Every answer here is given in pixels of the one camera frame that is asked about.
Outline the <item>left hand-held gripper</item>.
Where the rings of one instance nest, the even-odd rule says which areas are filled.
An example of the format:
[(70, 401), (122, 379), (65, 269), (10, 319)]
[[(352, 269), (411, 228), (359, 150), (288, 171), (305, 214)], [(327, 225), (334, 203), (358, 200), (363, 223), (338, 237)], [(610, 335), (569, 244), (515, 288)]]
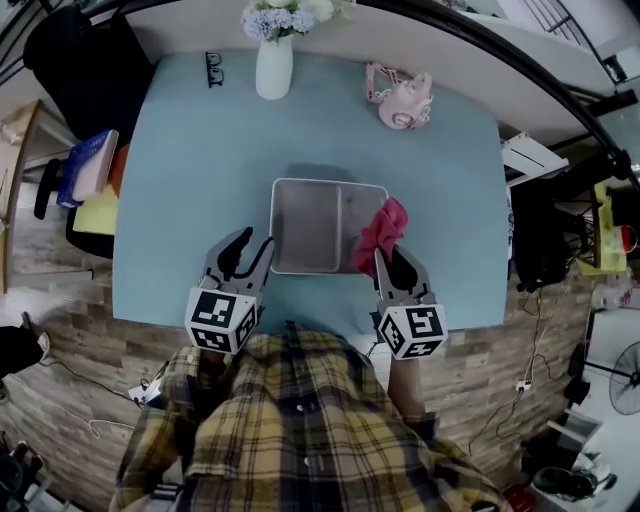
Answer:
[[(184, 319), (186, 332), (195, 347), (237, 354), (258, 325), (260, 299), (256, 296), (261, 294), (268, 278), (275, 243), (272, 237), (266, 239), (249, 269), (235, 274), (252, 235), (252, 227), (236, 230), (208, 251), (203, 268), (205, 276), (190, 290)], [(233, 276), (238, 292), (221, 283)]]

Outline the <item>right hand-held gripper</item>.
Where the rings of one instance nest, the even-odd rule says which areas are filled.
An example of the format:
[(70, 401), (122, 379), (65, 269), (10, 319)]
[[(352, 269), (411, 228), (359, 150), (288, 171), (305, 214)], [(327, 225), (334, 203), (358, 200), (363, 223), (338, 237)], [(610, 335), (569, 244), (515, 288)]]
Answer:
[[(375, 249), (374, 260), (380, 296), (378, 340), (391, 350), (394, 359), (432, 355), (448, 339), (448, 329), (444, 307), (430, 292), (425, 267), (400, 245), (394, 246), (392, 265), (380, 248)], [(399, 297), (398, 290), (410, 296)]]

